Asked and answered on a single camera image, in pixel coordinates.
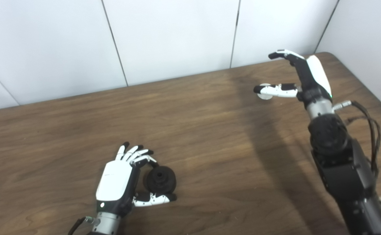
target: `robotic arm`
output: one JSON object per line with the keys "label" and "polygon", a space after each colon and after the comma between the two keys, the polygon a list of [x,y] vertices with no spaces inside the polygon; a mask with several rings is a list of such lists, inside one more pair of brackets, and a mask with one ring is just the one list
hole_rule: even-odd
{"label": "robotic arm", "polygon": [[[269,55],[271,59],[279,57],[289,60],[296,68],[301,86],[260,85],[254,88],[254,92],[263,99],[268,99],[267,95],[297,97],[304,103],[311,119],[308,130],[314,162],[326,190],[337,202],[350,234],[381,235],[381,198],[375,189],[378,171],[373,124],[379,125],[356,101],[332,105],[330,85],[317,57],[312,55],[305,59],[288,50],[278,50]],[[370,124],[371,160],[367,159],[358,141],[348,134],[345,124],[335,113],[349,105],[359,108]]]}
{"label": "robotic arm", "polygon": [[[93,225],[88,235],[116,235],[121,219],[133,207],[148,207],[176,200],[174,172],[159,166],[150,155],[153,151],[134,146],[127,152],[129,143],[125,142],[118,150],[115,160],[105,166],[96,191],[96,211],[98,216],[83,217],[74,224],[68,235],[72,235],[82,222]],[[150,164],[153,169],[147,175],[146,187],[149,192],[136,193],[140,168]]]}

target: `black arm segment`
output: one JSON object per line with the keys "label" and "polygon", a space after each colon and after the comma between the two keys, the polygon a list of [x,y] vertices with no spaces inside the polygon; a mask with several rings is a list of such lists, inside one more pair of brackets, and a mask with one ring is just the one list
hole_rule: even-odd
{"label": "black arm segment", "polygon": [[361,201],[338,202],[338,205],[350,234],[381,235],[381,206],[376,195]]}
{"label": "black arm segment", "polygon": [[381,235],[376,180],[359,142],[347,134],[336,114],[313,119],[308,129],[314,162],[350,234]]}

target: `black pulley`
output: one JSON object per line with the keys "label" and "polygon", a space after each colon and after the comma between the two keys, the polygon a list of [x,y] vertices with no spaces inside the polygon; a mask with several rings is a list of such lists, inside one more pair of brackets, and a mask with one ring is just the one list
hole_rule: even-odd
{"label": "black pulley", "polygon": [[152,193],[171,194],[176,188],[176,176],[167,166],[158,166],[148,173],[145,183]]}

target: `black motor joint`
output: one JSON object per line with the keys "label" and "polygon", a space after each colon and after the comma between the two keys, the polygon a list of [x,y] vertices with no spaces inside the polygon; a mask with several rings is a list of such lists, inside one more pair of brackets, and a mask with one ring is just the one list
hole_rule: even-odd
{"label": "black motor joint", "polygon": [[310,122],[308,130],[313,150],[320,155],[336,156],[348,143],[348,135],[343,121],[336,114],[324,114]]}

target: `panel seam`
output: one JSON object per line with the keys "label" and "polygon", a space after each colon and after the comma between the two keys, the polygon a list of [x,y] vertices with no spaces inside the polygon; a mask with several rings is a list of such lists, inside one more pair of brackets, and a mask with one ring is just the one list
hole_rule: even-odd
{"label": "panel seam", "polygon": [[237,9],[236,28],[234,29],[233,47],[231,48],[230,69],[231,69],[231,65],[233,63],[234,45],[236,43],[237,26],[239,24],[239,17],[240,17],[240,4],[241,4],[241,0],[239,0],[239,7]]}
{"label": "panel seam", "polygon": [[336,11],[336,8],[337,8],[337,5],[339,4],[339,2],[340,2],[340,0],[337,0],[336,5],[334,6],[333,12],[331,13],[330,18],[328,19],[327,24],[325,25],[325,28],[324,28],[324,31],[323,31],[321,37],[320,37],[320,40],[319,40],[319,42],[317,43],[316,49],[314,50],[314,54],[317,52],[317,49],[319,48],[320,42],[321,42],[321,40],[322,40],[322,38],[323,38],[323,36],[324,36],[324,34],[325,34],[325,31],[327,30],[327,27],[328,27],[328,24],[329,24],[330,21],[331,21],[331,18],[333,18],[333,14],[334,14],[334,12]]}
{"label": "panel seam", "polygon": [[106,10],[106,8],[105,8],[104,0],[101,0],[101,2],[102,2],[102,7],[104,8],[105,17],[107,18],[107,22],[108,22],[109,30],[111,31],[111,36],[112,36],[113,44],[115,45],[116,55],[118,55],[119,64],[121,65],[122,74],[124,75],[124,79],[125,79],[126,86],[129,86],[129,85],[128,85],[128,80],[126,80],[124,67],[122,66],[121,57],[119,56],[118,47],[116,46],[115,37],[113,36],[113,31],[112,31],[112,28],[111,28],[111,23],[109,22],[108,13],[107,13],[107,10]]}
{"label": "panel seam", "polygon": [[18,105],[21,105],[18,100],[12,95],[12,93],[10,93],[10,91],[6,88],[6,86],[0,81],[0,85],[3,87],[3,89],[5,89],[6,92],[8,92],[8,94],[10,95],[10,97],[12,97],[12,99],[18,104]]}

